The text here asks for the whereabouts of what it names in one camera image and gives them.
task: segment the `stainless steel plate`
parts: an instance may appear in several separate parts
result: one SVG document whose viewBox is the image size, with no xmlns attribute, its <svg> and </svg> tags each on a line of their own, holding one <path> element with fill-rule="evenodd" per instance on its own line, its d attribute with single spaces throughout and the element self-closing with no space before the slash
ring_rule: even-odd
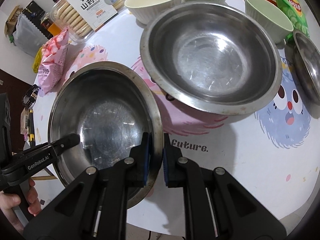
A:
<svg viewBox="0 0 320 240">
<path fill-rule="evenodd" d="M 303 32 L 296 29 L 293 37 L 293 63 L 299 81 L 308 97 L 320 106 L 320 53 Z"/>
<path fill-rule="evenodd" d="M 55 165 L 60 180 L 66 186 L 89 166 L 113 166 L 141 143 L 143 132 L 152 133 L 153 158 L 147 186 L 130 192 L 129 208 L 147 195 L 161 166 L 164 139 L 159 109 L 145 82 L 126 66 L 104 61 L 82 68 L 62 87 L 49 120 L 49 142 L 80 134 L 81 143 Z"/>
<path fill-rule="evenodd" d="M 281 60 L 269 35 L 224 5 L 188 2 L 165 11 L 144 30 L 140 51 L 163 90 L 205 112 L 252 113 L 281 83 Z"/>
</svg>

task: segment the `human hand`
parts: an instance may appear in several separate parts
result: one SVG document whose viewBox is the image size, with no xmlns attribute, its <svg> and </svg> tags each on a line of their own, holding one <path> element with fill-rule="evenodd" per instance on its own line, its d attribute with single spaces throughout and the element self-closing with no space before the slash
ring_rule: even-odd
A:
<svg viewBox="0 0 320 240">
<path fill-rule="evenodd" d="M 29 184 L 30 190 L 27 194 L 27 201 L 30 203 L 30 206 L 28 207 L 28 211 L 30 212 L 30 214 L 36 216 L 41 211 L 41 204 L 38 200 L 38 193 L 34 188 L 36 183 L 32 179 L 29 179 Z M 18 232 L 22 233 L 23 225 L 12 210 L 13 207 L 18 206 L 20 203 L 21 199 L 18 195 L 7 194 L 3 191 L 0 192 L 0 209 L 9 220 L 9 222 L 14 226 L 14 228 Z"/>
</svg>

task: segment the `biscuit package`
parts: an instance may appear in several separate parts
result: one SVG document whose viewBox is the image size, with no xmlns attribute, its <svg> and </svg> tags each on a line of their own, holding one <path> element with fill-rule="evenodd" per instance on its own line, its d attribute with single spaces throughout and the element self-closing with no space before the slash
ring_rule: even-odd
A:
<svg viewBox="0 0 320 240">
<path fill-rule="evenodd" d="M 81 43 L 124 6 L 123 0 L 54 0 L 50 18 Z"/>
<path fill-rule="evenodd" d="M 38 71 L 40 95 L 50 92 L 62 77 L 68 41 L 68 29 L 64 28 L 60 34 L 52 37 L 42 46 L 42 59 Z"/>
<path fill-rule="evenodd" d="M 299 0 L 276 0 L 277 6 L 290 19 L 293 26 L 309 37 L 307 19 L 302 11 Z M 287 36 L 289 42 L 293 41 L 292 33 Z"/>
</svg>

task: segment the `table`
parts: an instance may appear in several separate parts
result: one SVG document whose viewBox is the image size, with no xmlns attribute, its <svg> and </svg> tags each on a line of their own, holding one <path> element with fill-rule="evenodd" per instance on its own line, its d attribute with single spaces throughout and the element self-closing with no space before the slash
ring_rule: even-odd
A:
<svg viewBox="0 0 320 240">
<path fill-rule="evenodd" d="M 226 3 L 244 11 L 244 0 Z M 224 167 L 278 219 L 302 206 L 319 174 L 320 111 L 295 80 L 292 50 L 279 47 L 283 90 L 273 101 L 251 115 L 221 116 L 166 98 L 142 65 L 142 31 L 143 25 L 123 10 L 85 44 L 69 47 L 64 76 L 55 92 L 39 97 L 34 106 L 36 142 L 47 141 L 50 110 L 63 82 L 92 62 L 116 61 L 139 73 L 151 88 L 164 131 L 170 133 L 172 144 L 181 147 L 184 156 L 204 168 Z M 159 233 L 185 234 L 182 189 L 165 187 L 162 168 L 148 196 L 128 210 L 127 222 Z"/>
</svg>

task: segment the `pink cartoon pattern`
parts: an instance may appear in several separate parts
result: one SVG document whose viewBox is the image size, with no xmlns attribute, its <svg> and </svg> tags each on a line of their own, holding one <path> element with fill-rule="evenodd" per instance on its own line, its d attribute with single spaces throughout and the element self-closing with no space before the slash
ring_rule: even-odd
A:
<svg viewBox="0 0 320 240">
<path fill-rule="evenodd" d="M 63 84 L 79 69 L 94 62 L 107 61 L 108 53 L 100 45 L 92 45 L 81 49 L 78 53 L 65 62 L 62 78 L 55 87 L 59 91 Z"/>
<path fill-rule="evenodd" d="M 142 77 L 153 92 L 160 110 L 164 132 L 182 136 L 207 134 L 210 129 L 222 127 L 223 121 L 228 118 L 224 115 L 196 110 L 172 98 L 152 81 L 143 66 L 141 57 L 132 69 Z"/>
</svg>

